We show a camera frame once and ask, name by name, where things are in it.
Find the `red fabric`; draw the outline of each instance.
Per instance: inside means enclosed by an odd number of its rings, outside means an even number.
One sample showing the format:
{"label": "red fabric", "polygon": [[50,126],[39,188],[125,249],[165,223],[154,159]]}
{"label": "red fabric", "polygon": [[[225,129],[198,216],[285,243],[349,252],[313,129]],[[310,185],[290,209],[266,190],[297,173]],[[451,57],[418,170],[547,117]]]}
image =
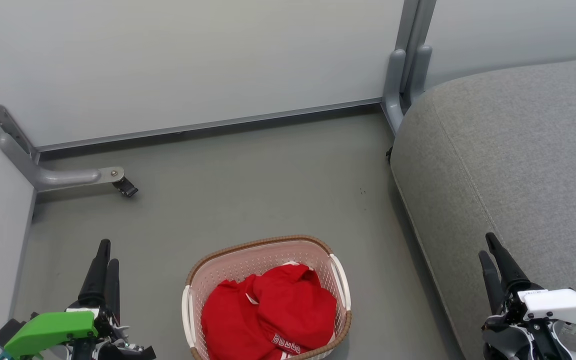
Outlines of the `red fabric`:
{"label": "red fabric", "polygon": [[306,265],[282,265],[208,296],[201,326],[210,360],[280,360],[326,346],[337,300]]}
{"label": "red fabric", "polygon": [[333,337],[337,299],[308,266],[283,265],[253,282],[265,337],[294,355],[326,346]]}

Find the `basket handle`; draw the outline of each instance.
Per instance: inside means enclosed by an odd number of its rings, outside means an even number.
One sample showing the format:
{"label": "basket handle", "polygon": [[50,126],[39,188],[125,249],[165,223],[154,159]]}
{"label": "basket handle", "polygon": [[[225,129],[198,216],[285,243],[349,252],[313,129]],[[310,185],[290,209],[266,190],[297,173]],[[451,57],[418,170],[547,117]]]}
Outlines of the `basket handle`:
{"label": "basket handle", "polygon": [[183,332],[185,333],[185,341],[188,346],[195,347],[197,335],[195,332],[195,314],[193,311],[192,294],[190,294],[190,285],[186,285],[181,295],[181,321],[183,323]]}
{"label": "basket handle", "polygon": [[342,305],[345,306],[347,312],[350,311],[350,287],[348,286],[348,279],[346,278],[346,272],[344,267],[341,266],[341,262],[334,253],[330,254],[330,259],[332,260],[332,269],[334,274],[334,282],[339,289],[339,294],[343,296]]}

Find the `perforated basket wall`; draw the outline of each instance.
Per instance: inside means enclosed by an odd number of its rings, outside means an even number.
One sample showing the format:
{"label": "perforated basket wall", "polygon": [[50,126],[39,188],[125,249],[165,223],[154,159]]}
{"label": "perforated basket wall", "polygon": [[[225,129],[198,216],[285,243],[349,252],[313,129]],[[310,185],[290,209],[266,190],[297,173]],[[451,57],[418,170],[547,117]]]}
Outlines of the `perforated basket wall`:
{"label": "perforated basket wall", "polygon": [[352,312],[348,281],[339,261],[330,248],[315,237],[272,237],[211,253],[197,262],[190,271],[183,290],[182,321],[195,360],[210,360],[202,332],[201,313],[215,287],[224,280],[241,282],[251,274],[261,275],[290,261],[313,268],[322,287],[337,300],[335,340],[322,348],[291,357],[291,360],[323,359],[343,341],[350,329]]}

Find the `gray floor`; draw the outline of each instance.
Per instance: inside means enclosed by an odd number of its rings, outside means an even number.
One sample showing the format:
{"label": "gray floor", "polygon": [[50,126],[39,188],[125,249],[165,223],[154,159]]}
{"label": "gray floor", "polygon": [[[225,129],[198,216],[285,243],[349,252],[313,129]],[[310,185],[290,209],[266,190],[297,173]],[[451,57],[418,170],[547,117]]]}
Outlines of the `gray floor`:
{"label": "gray floor", "polygon": [[394,189],[378,112],[49,161],[53,169],[122,166],[139,188],[111,186],[36,206],[15,316],[76,300],[99,240],[121,263],[121,317],[130,339],[162,360],[190,360],[181,293],[202,256],[280,235],[308,234],[341,260],[352,293],[350,335],[331,360],[461,359]]}

